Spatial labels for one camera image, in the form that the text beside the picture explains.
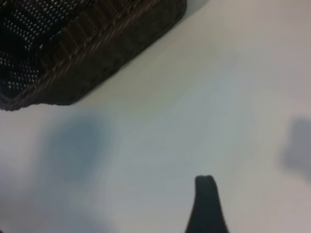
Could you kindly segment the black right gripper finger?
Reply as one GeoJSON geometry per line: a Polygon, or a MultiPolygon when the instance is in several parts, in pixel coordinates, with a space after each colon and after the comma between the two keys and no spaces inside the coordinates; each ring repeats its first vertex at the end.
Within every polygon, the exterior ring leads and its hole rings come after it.
{"type": "Polygon", "coordinates": [[[195,178],[195,196],[187,233],[227,233],[217,184],[210,175],[195,178]]]}

